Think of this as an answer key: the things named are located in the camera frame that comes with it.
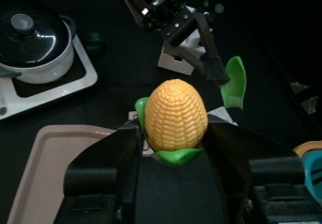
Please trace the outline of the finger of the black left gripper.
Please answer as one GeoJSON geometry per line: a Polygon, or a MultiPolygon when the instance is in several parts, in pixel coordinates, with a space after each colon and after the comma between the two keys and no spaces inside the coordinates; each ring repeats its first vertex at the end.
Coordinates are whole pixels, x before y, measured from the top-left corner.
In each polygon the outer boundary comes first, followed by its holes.
{"type": "Polygon", "coordinates": [[[205,48],[193,43],[183,43],[181,46],[165,43],[162,46],[162,67],[174,72],[201,72],[205,68],[201,61],[203,54],[205,48]]]}
{"type": "Polygon", "coordinates": [[[178,14],[167,30],[167,43],[171,46],[181,46],[194,31],[198,31],[201,35],[202,47],[205,48],[205,59],[201,59],[205,68],[201,74],[221,87],[229,82],[230,78],[226,74],[207,20],[201,12],[182,11],[178,14]]]}

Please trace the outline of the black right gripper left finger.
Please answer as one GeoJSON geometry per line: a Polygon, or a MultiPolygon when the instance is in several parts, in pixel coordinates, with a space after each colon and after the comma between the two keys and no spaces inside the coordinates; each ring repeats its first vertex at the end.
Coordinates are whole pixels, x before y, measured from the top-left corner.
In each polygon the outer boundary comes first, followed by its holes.
{"type": "Polygon", "coordinates": [[[137,120],[88,147],[64,174],[64,224],[135,224],[143,132],[137,120]]]}

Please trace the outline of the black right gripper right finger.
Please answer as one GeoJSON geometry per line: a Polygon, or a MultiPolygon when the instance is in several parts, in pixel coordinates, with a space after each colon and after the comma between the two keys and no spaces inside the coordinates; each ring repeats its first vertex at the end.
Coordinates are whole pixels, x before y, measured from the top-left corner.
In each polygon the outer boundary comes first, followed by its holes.
{"type": "Polygon", "coordinates": [[[304,167],[293,150],[214,116],[203,145],[219,178],[230,223],[301,221],[304,167]]]}

